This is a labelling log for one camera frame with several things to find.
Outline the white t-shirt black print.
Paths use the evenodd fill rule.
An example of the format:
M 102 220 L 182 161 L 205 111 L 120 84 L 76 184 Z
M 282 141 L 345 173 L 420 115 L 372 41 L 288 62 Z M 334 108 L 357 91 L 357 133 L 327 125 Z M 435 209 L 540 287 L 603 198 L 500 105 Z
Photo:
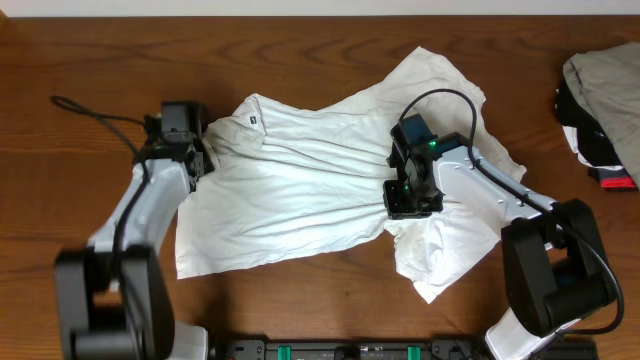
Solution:
M 179 278 L 336 252 L 393 236 L 395 267 L 432 302 L 476 265 L 498 235 L 446 200 L 428 218 L 394 221 L 383 202 L 391 128 L 418 112 L 437 134 L 473 134 L 488 160 L 525 174 L 485 129 L 482 90 L 445 57 L 412 51 L 382 82 L 321 110 L 248 96 L 204 135 L 214 163 L 178 210 Z

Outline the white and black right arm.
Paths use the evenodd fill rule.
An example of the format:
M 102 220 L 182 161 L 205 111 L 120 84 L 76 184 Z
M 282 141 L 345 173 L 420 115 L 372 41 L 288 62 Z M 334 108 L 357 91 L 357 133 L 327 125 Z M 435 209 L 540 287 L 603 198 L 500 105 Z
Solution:
M 616 304 L 624 311 L 591 209 L 559 203 L 524 187 L 487 161 L 459 133 L 395 127 L 388 163 L 397 172 L 384 184 L 393 220 L 432 220 L 450 197 L 467 206 L 502 243 L 509 308 L 484 337 L 489 359 L 531 359 L 576 323 Z

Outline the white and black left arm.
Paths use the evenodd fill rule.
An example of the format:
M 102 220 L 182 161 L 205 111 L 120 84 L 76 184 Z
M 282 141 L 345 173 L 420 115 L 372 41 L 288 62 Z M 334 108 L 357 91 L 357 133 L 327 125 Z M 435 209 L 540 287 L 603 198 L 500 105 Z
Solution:
M 158 254 L 179 205 L 212 171 L 201 141 L 156 144 L 86 248 L 54 265 L 64 358 L 205 359 L 207 331 L 174 317 Z

